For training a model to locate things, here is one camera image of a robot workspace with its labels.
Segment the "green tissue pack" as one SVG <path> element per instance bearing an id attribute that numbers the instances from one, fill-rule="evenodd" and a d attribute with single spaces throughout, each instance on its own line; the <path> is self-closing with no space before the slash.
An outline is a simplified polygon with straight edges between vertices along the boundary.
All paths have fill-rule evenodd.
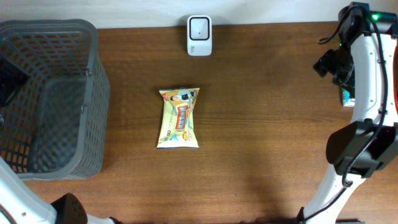
<path id="1" fill-rule="evenodd" d="M 344 88 L 341 89 L 341 103 L 343 107 L 347 108 L 353 108 L 355 106 L 355 98 Z"/>

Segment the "yellow snack bag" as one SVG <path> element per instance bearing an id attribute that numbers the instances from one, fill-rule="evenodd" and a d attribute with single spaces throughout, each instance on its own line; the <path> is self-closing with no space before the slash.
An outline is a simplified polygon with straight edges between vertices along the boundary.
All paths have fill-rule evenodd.
<path id="1" fill-rule="evenodd" d="M 199 148 L 193 122 L 199 91 L 199 88 L 159 90 L 164 108 L 157 149 Z"/>

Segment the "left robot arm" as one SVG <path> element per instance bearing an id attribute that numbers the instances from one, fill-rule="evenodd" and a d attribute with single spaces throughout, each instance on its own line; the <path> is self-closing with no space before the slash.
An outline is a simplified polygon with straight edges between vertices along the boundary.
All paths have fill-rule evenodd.
<path id="1" fill-rule="evenodd" d="M 8 105 L 29 77 L 11 62 L 1 59 L 1 107 Z M 87 214 L 80 201 L 67 193 L 52 203 L 39 198 L 1 159 L 1 223 L 114 224 L 114 217 Z"/>

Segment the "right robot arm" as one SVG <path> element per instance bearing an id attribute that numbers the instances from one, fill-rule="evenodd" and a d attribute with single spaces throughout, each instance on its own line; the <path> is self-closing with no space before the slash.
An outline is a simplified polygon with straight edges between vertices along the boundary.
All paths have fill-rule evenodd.
<path id="1" fill-rule="evenodd" d="M 329 137 L 326 174 L 296 223 L 337 223 L 353 192 L 397 156 L 397 15 L 352 2 L 339 12 L 338 22 L 334 35 L 340 46 L 313 67 L 350 93 L 353 115 L 349 125 Z"/>

